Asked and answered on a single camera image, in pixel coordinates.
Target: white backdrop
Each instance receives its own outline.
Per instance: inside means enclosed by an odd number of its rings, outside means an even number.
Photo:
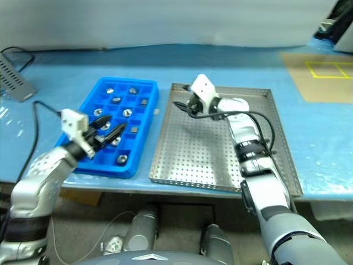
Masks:
[[[335,0],[0,0],[0,48],[305,44]]]

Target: stainless steel tray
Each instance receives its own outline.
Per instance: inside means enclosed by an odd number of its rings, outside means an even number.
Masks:
[[[150,171],[153,182],[240,192],[238,160],[231,144],[225,121],[192,119],[174,106],[173,101],[186,102],[190,93],[184,84],[173,83],[165,113],[161,135]],[[272,122],[276,140],[273,150],[279,170],[292,195],[302,195],[286,138],[277,113],[271,90],[237,87],[216,87],[221,97],[241,97],[251,110],[264,113]],[[265,138],[270,128],[258,119]]]

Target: power strip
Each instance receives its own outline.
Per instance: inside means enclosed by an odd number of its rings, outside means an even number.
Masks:
[[[20,102],[37,92],[2,54],[0,54],[0,88],[5,89],[11,97]]]

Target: yellow tape outline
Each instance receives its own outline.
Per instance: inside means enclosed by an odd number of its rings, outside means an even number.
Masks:
[[[341,67],[341,65],[353,65],[353,62],[321,62],[321,61],[305,61],[304,62],[313,78],[335,78],[335,79],[353,79],[353,76],[349,76]],[[318,76],[311,65],[334,65],[342,76]]]

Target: blue ice cube tray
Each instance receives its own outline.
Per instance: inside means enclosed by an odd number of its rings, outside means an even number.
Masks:
[[[133,92],[131,88],[135,89],[136,94],[131,93]],[[127,123],[127,127],[117,146],[108,145],[97,152],[93,159],[84,158],[78,163],[75,172],[116,178],[132,177],[137,171],[157,100],[158,87],[155,81],[101,78],[79,110],[89,115],[89,122],[101,115],[112,115],[110,127],[106,130],[98,130],[98,135],[106,135],[117,124]],[[100,111],[95,112],[97,109],[101,109],[100,115],[97,115]],[[132,110],[128,118],[123,116],[125,109]],[[56,145],[67,142],[68,138],[63,134]],[[120,155],[128,156],[125,165],[119,165],[116,162]]]

